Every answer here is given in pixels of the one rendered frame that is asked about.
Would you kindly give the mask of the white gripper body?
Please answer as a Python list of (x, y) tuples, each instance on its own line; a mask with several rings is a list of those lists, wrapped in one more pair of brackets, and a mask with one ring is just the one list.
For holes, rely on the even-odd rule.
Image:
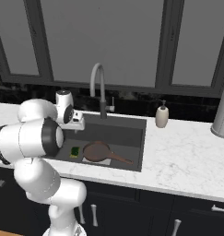
[(61, 128), (68, 130), (84, 130), (85, 119), (82, 119), (80, 122), (70, 122), (68, 124), (61, 124)]

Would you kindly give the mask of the green and yellow sponge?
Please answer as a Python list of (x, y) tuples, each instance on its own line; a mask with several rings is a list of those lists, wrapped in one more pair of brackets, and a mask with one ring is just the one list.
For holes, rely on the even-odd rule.
[(79, 156), (80, 147), (72, 147), (70, 152), (70, 157), (75, 159)]

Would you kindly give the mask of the brown frying pan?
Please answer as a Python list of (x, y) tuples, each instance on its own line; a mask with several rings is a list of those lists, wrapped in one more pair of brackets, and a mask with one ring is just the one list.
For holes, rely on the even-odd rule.
[(108, 144), (102, 141), (89, 142), (83, 147), (84, 157), (92, 162), (100, 162), (105, 159), (116, 159), (127, 164), (133, 164), (130, 159), (125, 159), (111, 151)]

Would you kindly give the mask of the dark grey sink basin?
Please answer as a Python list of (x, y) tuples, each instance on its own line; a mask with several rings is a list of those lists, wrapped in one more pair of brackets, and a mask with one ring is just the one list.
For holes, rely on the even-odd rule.
[[(121, 118), (108, 116), (102, 120), (97, 114), (84, 113), (85, 129), (75, 133), (64, 129), (65, 142), (55, 157), (48, 159), (104, 166), (108, 168), (141, 171), (146, 135), (146, 119)], [(103, 141), (115, 154), (130, 159), (133, 164), (115, 159), (92, 162), (83, 156), (83, 147), (91, 141)], [(70, 157), (72, 147), (80, 147), (79, 156)]]

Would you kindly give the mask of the dark panel under sink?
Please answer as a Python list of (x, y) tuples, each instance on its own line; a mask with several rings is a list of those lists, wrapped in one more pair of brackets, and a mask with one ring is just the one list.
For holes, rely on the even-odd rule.
[(139, 197), (139, 191), (134, 188), (94, 182), (85, 182), (85, 185), (88, 191), (94, 195), (104, 195), (129, 200), (136, 200)]

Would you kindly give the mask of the grey gooseneck tap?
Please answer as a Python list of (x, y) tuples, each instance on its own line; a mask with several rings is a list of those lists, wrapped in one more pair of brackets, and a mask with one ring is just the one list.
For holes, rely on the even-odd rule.
[(105, 100), (105, 80), (104, 80), (104, 69), (102, 64), (96, 63), (90, 75), (90, 83), (89, 83), (89, 92), (90, 96), (95, 96), (95, 79), (96, 75), (100, 74), (100, 118), (106, 119), (106, 100)]

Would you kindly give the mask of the dark drawer front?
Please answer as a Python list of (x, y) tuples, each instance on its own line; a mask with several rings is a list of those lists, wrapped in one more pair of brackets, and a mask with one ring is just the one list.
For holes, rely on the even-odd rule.
[(223, 202), (176, 195), (174, 197), (172, 210), (177, 213), (201, 217), (206, 220), (217, 222), (224, 221), (224, 213), (212, 211), (211, 207), (213, 205), (224, 208)]
[(20, 199), (23, 194), (17, 185), (12, 169), (0, 168), (0, 180), (4, 180), (6, 184), (0, 187), (0, 199), (8, 199), (9, 197)]

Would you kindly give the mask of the beige soap dispenser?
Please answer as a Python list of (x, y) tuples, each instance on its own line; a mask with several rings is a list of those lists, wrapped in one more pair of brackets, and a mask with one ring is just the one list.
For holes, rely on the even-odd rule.
[(169, 109), (166, 106), (166, 101), (162, 100), (161, 105), (157, 108), (155, 123), (158, 128), (165, 128), (169, 120)]

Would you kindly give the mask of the dark framed window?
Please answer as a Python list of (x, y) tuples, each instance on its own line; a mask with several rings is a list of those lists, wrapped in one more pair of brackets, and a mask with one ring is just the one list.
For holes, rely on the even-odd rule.
[(5, 82), (196, 97), (224, 88), (224, 0), (0, 0)]

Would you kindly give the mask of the dark cupboard door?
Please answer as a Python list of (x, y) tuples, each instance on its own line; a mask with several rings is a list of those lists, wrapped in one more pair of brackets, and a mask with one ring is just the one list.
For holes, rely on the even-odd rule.
[(224, 216), (177, 212), (171, 214), (166, 236), (172, 236), (176, 219), (180, 220), (181, 224), (175, 236), (224, 236)]
[(89, 236), (165, 236), (165, 221), (156, 209), (90, 195), (90, 222), (93, 222), (92, 204), (97, 206), (99, 226), (91, 225)]

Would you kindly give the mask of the grey perforated cylinder holder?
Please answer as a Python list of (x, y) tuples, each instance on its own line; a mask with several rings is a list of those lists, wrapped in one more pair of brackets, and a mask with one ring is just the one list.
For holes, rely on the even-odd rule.
[(211, 125), (210, 130), (215, 136), (224, 138), (224, 89), (222, 92), (214, 123)]

